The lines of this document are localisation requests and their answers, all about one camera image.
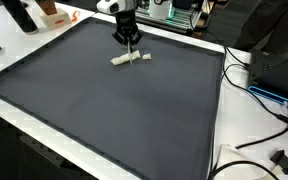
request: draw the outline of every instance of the orange object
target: orange object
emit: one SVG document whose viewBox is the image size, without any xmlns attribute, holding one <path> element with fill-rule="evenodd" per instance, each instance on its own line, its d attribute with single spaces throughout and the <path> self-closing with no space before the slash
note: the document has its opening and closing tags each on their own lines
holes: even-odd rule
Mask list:
<svg viewBox="0 0 288 180">
<path fill-rule="evenodd" d="M 72 18 L 72 22 L 76 22 L 77 18 L 80 16 L 80 12 L 79 11 L 74 11 L 73 13 L 73 18 Z"/>
</svg>

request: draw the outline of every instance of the white block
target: white block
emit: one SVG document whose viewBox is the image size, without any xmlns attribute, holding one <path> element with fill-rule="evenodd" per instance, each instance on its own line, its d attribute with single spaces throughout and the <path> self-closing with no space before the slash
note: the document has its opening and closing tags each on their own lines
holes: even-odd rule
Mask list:
<svg viewBox="0 0 288 180">
<path fill-rule="evenodd" d="M 40 17 L 44 22 L 48 30 L 52 31 L 54 29 L 60 28 L 62 26 L 72 24 L 71 19 L 66 11 L 61 8 L 56 8 L 57 13 L 52 15 L 46 15 L 44 12 L 41 12 Z"/>
</svg>

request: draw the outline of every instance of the gray mat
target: gray mat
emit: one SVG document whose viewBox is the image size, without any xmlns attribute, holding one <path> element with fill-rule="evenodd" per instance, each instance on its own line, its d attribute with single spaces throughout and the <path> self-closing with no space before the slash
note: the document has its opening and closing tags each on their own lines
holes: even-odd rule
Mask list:
<svg viewBox="0 0 288 180">
<path fill-rule="evenodd" d="M 223 54 L 145 33 L 152 60 L 88 19 L 0 72 L 0 98 L 143 179 L 205 180 Z"/>
</svg>

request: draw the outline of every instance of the white table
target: white table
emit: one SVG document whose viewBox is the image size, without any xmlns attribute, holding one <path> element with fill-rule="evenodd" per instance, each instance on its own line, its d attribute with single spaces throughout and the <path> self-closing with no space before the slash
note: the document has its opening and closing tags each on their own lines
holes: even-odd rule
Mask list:
<svg viewBox="0 0 288 180">
<path fill-rule="evenodd" d="M 6 13 L 6 10 L 3 7 L 0 7 L 0 45 L 5 48 L 4 53 L 0 56 L 0 70 L 33 52 L 70 28 L 69 26 L 66 26 L 52 32 L 47 31 L 38 17 L 39 9 L 37 5 L 32 2 L 29 2 L 29 4 L 31 5 L 29 13 L 40 28 L 40 32 L 33 36 L 24 35 L 24 33 L 17 27 L 14 20 Z M 61 4 L 57 5 L 69 12 L 70 15 L 74 10 L 78 9 Z M 81 12 L 79 21 L 94 15 L 94 13 L 90 11 L 78 10 Z M 95 14 L 93 17 L 114 22 L 114 17 L 103 14 Z M 192 45 L 219 52 L 224 51 L 221 46 L 213 43 L 174 34 L 145 25 L 139 25 L 139 28 L 145 32 L 172 38 Z M 234 49 L 232 49 L 232 52 L 240 60 L 249 62 L 250 54 Z M 230 55 L 228 55 L 226 64 L 229 65 L 230 63 L 236 62 Z M 229 77 L 234 83 L 246 86 L 247 74 L 242 70 L 232 68 L 229 71 Z M 264 100 L 264 102 L 274 112 L 280 112 L 278 104 L 267 100 Z M 1 100 L 0 117 L 98 179 L 138 179 L 131 173 L 128 173 L 110 161 L 102 158 L 76 141 Z M 250 96 L 230 86 L 227 82 L 224 82 L 221 89 L 216 123 L 215 157 L 219 152 L 219 146 L 221 144 L 230 144 L 235 146 L 245 142 L 254 141 L 275 134 L 281 131 L 285 126 L 286 125 L 283 122 L 276 120 L 270 114 L 266 113 Z M 250 160 L 272 168 L 273 163 L 270 162 L 269 157 L 276 150 L 280 149 L 284 149 L 288 155 L 288 133 L 273 141 L 245 148 L 242 152 L 248 156 Z M 229 155 L 225 155 L 224 161 L 229 160 L 230 157 L 231 156 Z M 262 171 L 253 170 L 252 168 L 239 167 L 232 167 L 225 170 L 223 173 L 220 173 L 216 179 L 258 179 L 265 174 Z M 288 176 L 280 177 L 283 180 L 288 180 Z"/>
</svg>

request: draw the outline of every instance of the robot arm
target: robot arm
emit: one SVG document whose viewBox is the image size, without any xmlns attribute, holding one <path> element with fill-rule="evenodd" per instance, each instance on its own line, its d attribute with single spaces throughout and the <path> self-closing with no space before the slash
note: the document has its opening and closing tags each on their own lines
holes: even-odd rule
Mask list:
<svg viewBox="0 0 288 180">
<path fill-rule="evenodd" d="M 143 37 L 138 30 L 135 9 L 141 5 L 141 0 L 101 0 L 97 9 L 105 14 L 115 14 L 116 32 L 113 37 L 122 45 L 136 45 Z"/>
</svg>

